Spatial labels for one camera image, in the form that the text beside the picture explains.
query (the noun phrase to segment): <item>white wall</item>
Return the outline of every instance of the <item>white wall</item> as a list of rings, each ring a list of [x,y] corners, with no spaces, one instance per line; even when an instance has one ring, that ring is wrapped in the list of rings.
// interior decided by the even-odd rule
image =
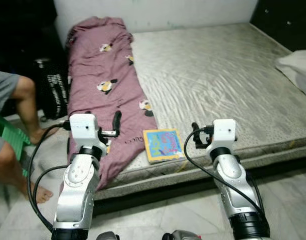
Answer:
[[[130,32],[249,22],[257,0],[54,0],[62,43],[69,29],[91,17],[123,18]]]

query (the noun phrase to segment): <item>green plastic chair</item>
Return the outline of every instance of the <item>green plastic chair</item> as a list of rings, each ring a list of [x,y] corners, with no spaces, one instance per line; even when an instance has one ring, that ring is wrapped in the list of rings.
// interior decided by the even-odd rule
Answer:
[[[23,147],[31,144],[30,138],[21,129],[14,127],[1,116],[0,137],[12,146],[18,161],[21,159]],[[22,174],[24,177],[27,177],[28,171],[22,169]]]

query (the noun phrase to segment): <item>penguin print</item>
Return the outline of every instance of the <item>penguin print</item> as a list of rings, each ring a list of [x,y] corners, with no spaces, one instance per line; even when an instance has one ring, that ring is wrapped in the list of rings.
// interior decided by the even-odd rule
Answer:
[[[139,108],[145,110],[145,116],[153,117],[153,111],[149,100],[145,99],[139,103]]]
[[[100,52],[109,52],[112,49],[112,44],[102,44],[101,47],[99,48]]]
[[[128,59],[128,64],[131,66],[134,63],[134,58],[131,55],[125,56]]]
[[[112,79],[110,81],[103,81],[100,84],[98,84],[96,87],[99,91],[105,92],[105,94],[109,94],[109,92],[112,90],[113,84],[117,83],[117,79]]]

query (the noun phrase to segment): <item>white pillow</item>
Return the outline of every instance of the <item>white pillow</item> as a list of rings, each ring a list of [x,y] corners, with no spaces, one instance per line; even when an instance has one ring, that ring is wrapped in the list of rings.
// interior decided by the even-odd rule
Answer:
[[[295,51],[286,57],[278,58],[275,66],[306,94],[306,50]]]

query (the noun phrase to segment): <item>bed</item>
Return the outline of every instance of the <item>bed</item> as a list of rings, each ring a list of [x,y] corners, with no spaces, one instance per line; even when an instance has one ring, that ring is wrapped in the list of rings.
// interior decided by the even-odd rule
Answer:
[[[249,23],[134,33],[139,83],[159,129],[176,128],[182,141],[214,119],[238,123],[235,153],[247,169],[306,157],[306,95],[275,68],[290,51]],[[189,155],[206,168],[204,150]],[[150,165],[141,152],[96,200],[203,179],[187,160]]]

